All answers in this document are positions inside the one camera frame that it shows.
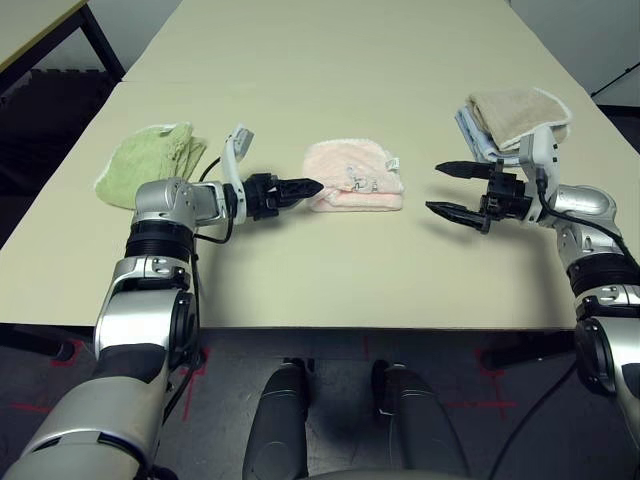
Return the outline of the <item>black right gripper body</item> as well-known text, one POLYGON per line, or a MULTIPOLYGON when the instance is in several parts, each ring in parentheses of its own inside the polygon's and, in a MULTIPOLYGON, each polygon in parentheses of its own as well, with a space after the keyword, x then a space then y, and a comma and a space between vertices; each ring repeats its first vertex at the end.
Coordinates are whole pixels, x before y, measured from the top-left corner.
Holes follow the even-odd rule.
POLYGON ((479 231, 489 232, 493 221, 506 218, 523 220, 529 212, 532 198, 525 194, 525 183, 516 174, 505 173, 503 162, 481 165, 481 178, 488 181, 481 196, 479 213, 483 217, 479 231))

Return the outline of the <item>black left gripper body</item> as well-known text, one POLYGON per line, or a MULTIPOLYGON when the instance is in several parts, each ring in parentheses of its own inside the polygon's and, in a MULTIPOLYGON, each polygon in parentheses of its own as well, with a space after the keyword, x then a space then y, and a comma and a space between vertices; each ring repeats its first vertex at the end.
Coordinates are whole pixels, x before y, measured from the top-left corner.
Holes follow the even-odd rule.
POLYGON ((243 182, 246 199, 246 216, 254 221, 279 215, 277 203, 277 177, 270 173, 251 175, 243 182))

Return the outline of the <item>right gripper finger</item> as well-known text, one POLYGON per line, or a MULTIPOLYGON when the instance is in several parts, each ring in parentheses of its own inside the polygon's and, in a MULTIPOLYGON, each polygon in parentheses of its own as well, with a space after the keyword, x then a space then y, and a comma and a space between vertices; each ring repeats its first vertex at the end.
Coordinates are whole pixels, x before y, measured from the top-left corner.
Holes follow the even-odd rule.
POLYGON ((471 161, 448 161, 438 164, 435 169, 455 178, 488 180, 494 172, 494 165, 471 161))
POLYGON ((473 228, 478 232, 489 231, 489 218, 480 212, 450 202, 426 201, 425 206, 450 222, 473 228))

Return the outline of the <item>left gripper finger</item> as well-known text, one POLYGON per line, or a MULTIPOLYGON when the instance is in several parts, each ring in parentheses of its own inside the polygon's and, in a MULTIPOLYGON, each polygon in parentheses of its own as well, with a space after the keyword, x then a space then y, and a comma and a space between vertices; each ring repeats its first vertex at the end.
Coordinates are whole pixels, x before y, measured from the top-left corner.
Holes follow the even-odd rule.
POLYGON ((280 189, 277 194, 276 204, 278 207, 293 207, 302 200, 306 200, 317 195, 321 189, 280 189))
POLYGON ((279 179, 276 188, 280 193, 319 193, 324 185, 309 178, 279 179))

